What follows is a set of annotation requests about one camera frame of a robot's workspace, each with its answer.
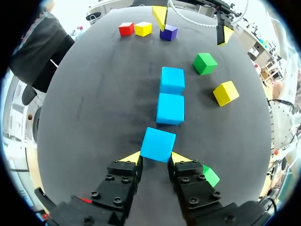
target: black mat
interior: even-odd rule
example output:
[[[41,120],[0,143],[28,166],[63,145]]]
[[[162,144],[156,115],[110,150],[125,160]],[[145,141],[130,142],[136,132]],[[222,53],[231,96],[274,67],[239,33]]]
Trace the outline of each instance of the black mat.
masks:
[[[194,21],[215,23],[182,12]],[[141,21],[153,23],[152,35],[120,37],[122,22]],[[176,133],[175,152],[217,173],[222,204],[258,198],[271,131],[266,97],[246,51],[235,37],[218,47],[214,28],[190,24],[172,10],[167,23],[179,27],[172,42],[160,40],[150,7],[111,11],[61,62],[43,104],[38,139],[42,183],[55,203],[95,189],[109,162],[139,151],[148,126]],[[218,62],[214,73],[196,74],[192,61],[200,52]],[[185,122],[180,126],[155,123],[163,66],[185,70]],[[212,91],[229,80],[240,97],[220,108]],[[184,225],[165,164],[144,161],[126,225]]]

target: yellow triangle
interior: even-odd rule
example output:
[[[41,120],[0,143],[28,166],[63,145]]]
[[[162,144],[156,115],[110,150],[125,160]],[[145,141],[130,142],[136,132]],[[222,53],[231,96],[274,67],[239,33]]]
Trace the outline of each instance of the yellow triangle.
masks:
[[[176,152],[171,153],[171,158],[173,159],[174,164],[176,164],[177,162],[180,162],[180,161],[192,161],[190,159],[187,159],[187,158],[177,154]]]
[[[165,22],[167,16],[167,7],[152,6],[152,14],[155,17],[161,31],[165,29]]]
[[[136,165],[137,165],[139,157],[140,157],[140,151],[136,152],[128,157],[125,157],[124,159],[120,159],[119,161],[130,161],[130,162],[136,163]]]
[[[224,26],[225,43],[228,43],[233,33],[234,31],[231,28]]]

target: person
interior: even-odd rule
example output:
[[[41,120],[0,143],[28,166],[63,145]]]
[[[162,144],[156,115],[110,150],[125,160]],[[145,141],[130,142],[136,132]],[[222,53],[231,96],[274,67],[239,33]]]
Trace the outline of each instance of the person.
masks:
[[[53,6],[52,0],[39,6],[31,27],[21,38],[9,63],[16,77],[44,93],[57,65],[74,43],[58,19],[50,13]]]

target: screw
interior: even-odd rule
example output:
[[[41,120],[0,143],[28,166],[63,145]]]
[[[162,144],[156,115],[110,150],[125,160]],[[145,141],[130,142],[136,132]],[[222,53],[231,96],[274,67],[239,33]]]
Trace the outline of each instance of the screw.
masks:
[[[97,192],[97,191],[92,191],[91,192],[91,198],[92,199],[96,199],[96,198],[98,198],[99,197],[99,193]]]
[[[198,202],[199,202],[198,198],[196,198],[196,197],[189,199],[190,206],[194,206],[194,205],[198,204]]]
[[[215,191],[215,192],[213,192],[212,196],[213,196],[214,198],[220,199],[220,198],[221,198],[221,193],[218,192],[218,191]]]
[[[199,179],[199,180],[206,180],[206,178],[205,178],[205,175],[204,175],[204,174],[200,174],[200,175],[198,176],[198,179]]]
[[[128,183],[131,182],[131,180],[130,180],[128,177],[123,177],[121,182],[122,182],[123,184],[128,184]]]
[[[83,218],[82,223],[83,223],[83,225],[85,225],[85,226],[91,226],[91,225],[93,225],[94,220],[93,220],[92,217],[86,216],[86,217]]]
[[[189,178],[182,178],[181,182],[182,182],[182,184],[188,184]]]
[[[108,174],[105,178],[105,180],[107,181],[111,181],[111,180],[114,180],[115,178],[111,175],[111,174]]]
[[[122,205],[122,199],[120,197],[115,197],[113,200],[113,203],[115,206],[121,206]]]
[[[226,223],[233,223],[235,221],[235,216],[227,215],[224,220]]]

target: blue cube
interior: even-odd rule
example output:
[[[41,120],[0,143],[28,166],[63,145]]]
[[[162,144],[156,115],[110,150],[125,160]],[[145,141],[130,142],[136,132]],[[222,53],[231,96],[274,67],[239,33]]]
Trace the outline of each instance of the blue cube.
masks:
[[[156,123],[179,125],[184,121],[184,97],[159,94]]]
[[[184,70],[163,67],[161,74],[160,93],[180,95],[185,89]]]
[[[167,163],[173,151],[174,141],[174,133],[148,127],[144,135],[140,155]]]

